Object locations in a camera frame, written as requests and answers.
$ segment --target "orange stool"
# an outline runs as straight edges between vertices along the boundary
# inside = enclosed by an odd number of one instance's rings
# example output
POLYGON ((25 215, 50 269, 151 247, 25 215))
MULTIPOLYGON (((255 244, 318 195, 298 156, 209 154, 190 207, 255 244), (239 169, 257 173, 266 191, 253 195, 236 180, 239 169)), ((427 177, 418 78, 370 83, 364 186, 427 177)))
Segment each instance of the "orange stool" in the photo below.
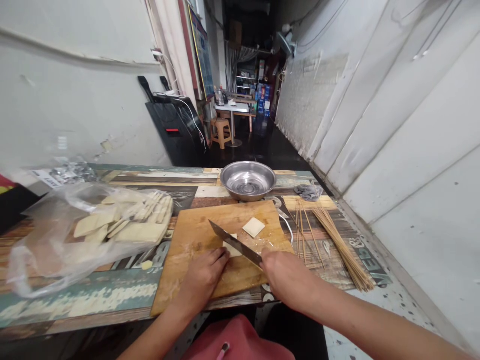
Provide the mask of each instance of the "orange stool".
POLYGON ((220 149, 225 149, 225 143, 232 141, 232 131, 228 120, 214 118, 210 121, 211 140, 220 144, 220 149), (217 130, 217 137, 214 137, 213 128, 217 130))

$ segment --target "patterned tabletop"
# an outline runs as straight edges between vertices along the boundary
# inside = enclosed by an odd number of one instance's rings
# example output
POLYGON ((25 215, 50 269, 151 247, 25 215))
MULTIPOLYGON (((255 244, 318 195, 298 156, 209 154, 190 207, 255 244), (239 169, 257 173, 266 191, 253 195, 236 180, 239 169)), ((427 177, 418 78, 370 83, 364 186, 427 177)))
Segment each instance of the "patterned tabletop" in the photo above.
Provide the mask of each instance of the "patterned tabletop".
MULTIPOLYGON (((10 285, 6 282, 12 246, 33 229, 30 220, 23 221, 9 233, 0 236, 0 339, 3 341, 150 318, 150 310, 161 280, 179 212, 185 209, 238 203, 222 186, 221 169, 101 164, 91 166, 103 181, 111 186, 135 190, 158 189, 173 197, 173 216, 164 241, 146 253, 104 265, 81 282, 63 291, 38 299, 25 299, 12 293, 10 285), (152 260, 153 267, 144 271, 141 264, 146 260, 152 260)), ((294 192, 298 185, 318 184, 312 173, 285 170, 276 170, 275 173, 277 183, 266 200, 273 200, 278 213, 287 219, 293 230, 293 248, 312 272, 340 289, 354 288, 331 238, 312 212, 309 212, 309 209, 323 206, 329 211, 352 253, 370 272, 377 285, 383 287, 391 283, 386 272, 362 242, 362 237, 350 226, 337 204, 326 193, 318 202, 306 202, 294 192), (299 204, 305 207, 311 225, 310 229, 303 213, 303 218, 299 218, 299 223, 303 221, 305 236, 303 242, 295 221, 299 204)), ((284 221, 281 221, 281 224, 285 236, 290 239, 290 230, 284 221)), ((53 281, 55 280, 39 277, 34 273, 30 278, 30 283, 38 287, 53 281)), ((274 300, 270 287, 263 285, 211 301, 207 309, 261 304, 274 300)))

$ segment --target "gray cloth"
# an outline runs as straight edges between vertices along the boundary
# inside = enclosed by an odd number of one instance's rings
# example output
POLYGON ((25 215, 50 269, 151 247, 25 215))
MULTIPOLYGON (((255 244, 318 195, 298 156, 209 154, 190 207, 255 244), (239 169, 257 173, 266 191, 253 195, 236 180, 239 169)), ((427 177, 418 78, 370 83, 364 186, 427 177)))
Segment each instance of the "gray cloth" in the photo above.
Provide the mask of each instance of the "gray cloth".
POLYGON ((324 190, 319 185, 299 185, 293 190, 307 201, 318 201, 324 193, 324 190))
POLYGON ((259 54, 258 48, 242 46, 240 51, 232 49, 229 42, 225 41, 225 75, 226 86, 232 94, 237 93, 237 67, 239 63, 245 63, 254 59, 259 54))

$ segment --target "knife blade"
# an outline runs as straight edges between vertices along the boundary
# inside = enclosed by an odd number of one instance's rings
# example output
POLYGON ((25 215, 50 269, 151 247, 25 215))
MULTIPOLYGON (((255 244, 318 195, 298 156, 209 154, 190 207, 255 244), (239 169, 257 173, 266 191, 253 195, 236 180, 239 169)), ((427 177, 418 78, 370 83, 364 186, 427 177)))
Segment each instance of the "knife blade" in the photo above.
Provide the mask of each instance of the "knife blade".
POLYGON ((260 268, 260 263, 262 262, 262 257, 258 255, 255 251, 253 251, 248 246, 244 245, 241 241, 238 241, 228 232, 223 230, 220 226, 214 223, 212 220, 208 220, 210 222, 211 227, 215 234, 217 234, 220 239, 225 241, 227 244, 231 245, 234 249, 238 250, 244 257, 254 263, 256 266, 260 268))

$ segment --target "stainless steel bowl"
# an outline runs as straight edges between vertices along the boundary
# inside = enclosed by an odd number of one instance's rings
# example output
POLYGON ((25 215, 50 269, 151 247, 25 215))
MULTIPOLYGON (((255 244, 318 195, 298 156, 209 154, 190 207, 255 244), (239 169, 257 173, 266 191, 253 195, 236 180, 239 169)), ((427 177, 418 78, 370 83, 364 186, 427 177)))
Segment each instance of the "stainless steel bowl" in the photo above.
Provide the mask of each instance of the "stainless steel bowl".
POLYGON ((238 161, 222 170, 220 181, 232 198, 251 203, 272 191, 277 176, 271 168, 259 162, 238 161))

